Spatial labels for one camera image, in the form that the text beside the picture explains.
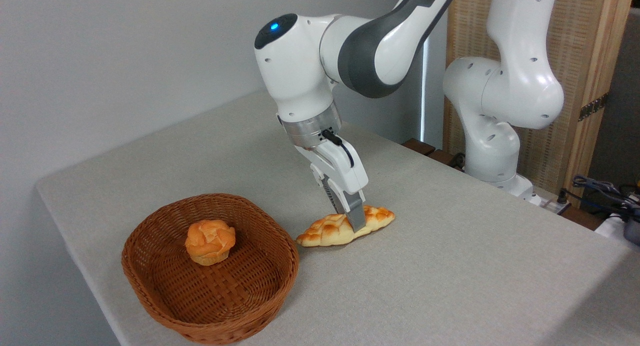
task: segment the white robotic arm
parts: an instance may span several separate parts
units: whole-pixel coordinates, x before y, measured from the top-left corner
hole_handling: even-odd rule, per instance
[[[451,1],[400,0],[373,20],[289,13],[256,36],[256,61],[280,123],[354,231],[365,224],[362,188],[369,179],[354,147],[338,136],[332,89],[342,83],[369,98],[393,93]]]
[[[554,1],[492,0],[487,33],[501,62],[458,58],[443,84],[464,129],[464,171],[535,204],[533,185],[516,173],[520,139],[512,126],[542,129],[562,111],[564,93],[546,47]]]

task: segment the brown wicker basket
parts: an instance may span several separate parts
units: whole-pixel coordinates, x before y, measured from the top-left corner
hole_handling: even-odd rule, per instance
[[[203,219],[235,228],[229,257],[211,266],[185,250],[187,230]],[[246,198],[212,193],[150,214],[122,250],[122,268],[158,323],[202,344],[230,344],[260,332],[284,303],[300,262],[281,226]]]

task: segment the bread roll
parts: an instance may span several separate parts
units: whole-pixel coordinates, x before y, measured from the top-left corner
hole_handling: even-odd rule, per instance
[[[236,244],[236,230],[222,220],[202,220],[189,226],[184,245],[191,259],[211,266],[229,256]]]
[[[366,225],[354,232],[345,214],[329,214],[311,224],[295,242],[308,248],[311,246],[332,246],[349,244],[358,237],[371,234],[389,225],[396,215],[384,207],[364,205]]]

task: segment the gray tablecloth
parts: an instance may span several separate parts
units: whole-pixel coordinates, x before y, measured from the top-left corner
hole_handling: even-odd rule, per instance
[[[191,345],[123,275],[146,216],[205,193],[243,196],[292,237],[332,212],[256,93],[42,179],[37,189],[122,345]],[[640,345],[640,257],[615,241],[346,125],[366,203],[397,218],[345,246],[300,250],[278,316],[243,346]]]

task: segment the metal hinge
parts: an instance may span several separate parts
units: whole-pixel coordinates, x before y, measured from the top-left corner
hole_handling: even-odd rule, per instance
[[[602,109],[607,103],[608,97],[609,93],[607,92],[599,98],[596,98],[595,100],[592,100],[592,102],[589,102],[588,104],[583,106],[580,109],[580,118],[578,118],[578,121],[582,121],[588,118],[590,115],[598,112],[599,109]]]

